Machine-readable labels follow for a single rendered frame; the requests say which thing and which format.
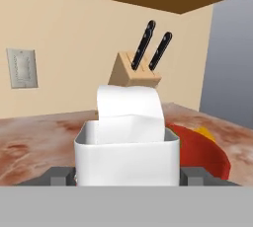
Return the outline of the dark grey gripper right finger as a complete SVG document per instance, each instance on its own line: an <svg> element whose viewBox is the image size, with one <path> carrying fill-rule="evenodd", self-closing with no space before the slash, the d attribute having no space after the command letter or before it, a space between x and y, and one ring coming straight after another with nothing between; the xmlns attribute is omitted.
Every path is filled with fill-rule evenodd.
<svg viewBox="0 0 253 227"><path fill-rule="evenodd" d="M214 177L202 167L182 167L180 169L181 186L235 186L235 183Z"/></svg>

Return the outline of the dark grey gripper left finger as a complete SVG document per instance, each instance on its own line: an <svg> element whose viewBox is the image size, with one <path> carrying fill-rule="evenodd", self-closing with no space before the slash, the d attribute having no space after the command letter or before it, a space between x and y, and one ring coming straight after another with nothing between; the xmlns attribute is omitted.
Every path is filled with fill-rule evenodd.
<svg viewBox="0 0 253 227"><path fill-rule="evenodd" d="M41 176L21 182L20 186L75 186L74 167L51 167Z"/></svg>

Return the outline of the red salad bowl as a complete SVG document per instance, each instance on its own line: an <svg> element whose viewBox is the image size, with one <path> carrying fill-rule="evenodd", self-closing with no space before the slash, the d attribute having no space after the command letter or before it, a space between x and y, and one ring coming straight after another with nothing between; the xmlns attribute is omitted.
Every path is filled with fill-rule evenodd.
<svg viewBox="0 0 253 227"><path fill-rule="evenodd" d="M228 157L212 140L175 123L166 123L166 127L180 137L181 167L203 167L214 177L229 178L231 164Z"/></svg>

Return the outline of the grey fridge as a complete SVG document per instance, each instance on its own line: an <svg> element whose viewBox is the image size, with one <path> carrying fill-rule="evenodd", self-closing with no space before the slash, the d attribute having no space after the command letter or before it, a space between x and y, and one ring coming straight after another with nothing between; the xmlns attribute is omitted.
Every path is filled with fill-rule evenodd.
<svg viewBox="0 0 253 227"><path fill-rule="evenodd" d="M200 111L253 128L253 0L213 7Z"/></svg>

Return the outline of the yellow food piece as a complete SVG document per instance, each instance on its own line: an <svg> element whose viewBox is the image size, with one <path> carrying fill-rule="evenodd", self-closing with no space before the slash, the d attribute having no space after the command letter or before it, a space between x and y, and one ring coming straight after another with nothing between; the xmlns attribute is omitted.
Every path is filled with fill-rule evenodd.
<svg viewBox="0 0 253 227"><path fill-rule="evenodd" d="M200 126L195 128L195 132L197 132L198 134L208 138L211 141L215 141L214 136L211 134L211 132L204 126Z"/></svg>

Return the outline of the white square container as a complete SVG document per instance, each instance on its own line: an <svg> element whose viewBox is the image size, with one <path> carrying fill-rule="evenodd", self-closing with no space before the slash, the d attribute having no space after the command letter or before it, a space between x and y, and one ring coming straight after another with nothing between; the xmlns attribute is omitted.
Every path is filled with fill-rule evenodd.
<svg viewBox="0 0 253 227"><path fill-rule="evenodd" d="M180 138L169 128L161 142L96 144L98 121L74 139L76 180L88 186L177 186Z"/></svg>

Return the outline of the white paper roll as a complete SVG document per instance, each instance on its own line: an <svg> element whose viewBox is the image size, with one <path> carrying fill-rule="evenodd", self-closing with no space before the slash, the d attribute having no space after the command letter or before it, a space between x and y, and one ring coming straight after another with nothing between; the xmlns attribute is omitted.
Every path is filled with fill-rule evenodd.
<svg viewBox="0 0 253 227"><path fill-rule="evenodd" d="M164 115L154 88L100 86L97 108L100 144L149 143L164 139Z"/></svg>

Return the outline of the wooden knife block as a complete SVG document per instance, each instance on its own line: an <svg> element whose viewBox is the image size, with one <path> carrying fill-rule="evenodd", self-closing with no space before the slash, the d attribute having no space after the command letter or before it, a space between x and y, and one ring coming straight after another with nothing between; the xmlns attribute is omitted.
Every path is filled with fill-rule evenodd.
<svg viewBox="0 0 253 227"><path fill-rule="evenodd" d="M149 69L149 57L143 55L136 70L131 68L133 57L133 51L120 51L117 54L109 85L122 87L146 86L156 88L161 80L161 76Z"/></svg>

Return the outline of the grey wall socket plate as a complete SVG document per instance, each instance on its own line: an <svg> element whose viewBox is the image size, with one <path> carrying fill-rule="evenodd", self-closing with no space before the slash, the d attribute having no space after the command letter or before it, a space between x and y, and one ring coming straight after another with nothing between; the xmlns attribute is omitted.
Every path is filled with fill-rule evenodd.
<svg viewBox="0 0 253 227"><path fill-rule="evenodd" d="M33 50L7 48L7 59L12 89L38 86L36 53Z"/></svg>

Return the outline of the black-handled knife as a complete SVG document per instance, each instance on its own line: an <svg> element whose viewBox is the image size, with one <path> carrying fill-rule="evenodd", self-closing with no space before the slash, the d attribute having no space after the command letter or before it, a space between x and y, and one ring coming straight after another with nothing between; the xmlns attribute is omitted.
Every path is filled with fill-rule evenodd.
<svg viewBox="0 0 253 227"><path fill-rule="evenodd" d="M161 56L163 55L171 39L172 39L172 34L170 32L166 32L148 65L151 71L153 71L155 67L157 66Z"/></svg>
<svg viewBox="0 0 253 227"><path fill-rule="evenodd" d="M143 37L139 43L137 51L134 55L133 61L131 63L131 69L136 70L139 66L139 63L142 59L143 54L146 51L147 46L152 38L153 31L155 29L156 22L154 20L150 20L147 24L147 27L144 31Z"/></svg>

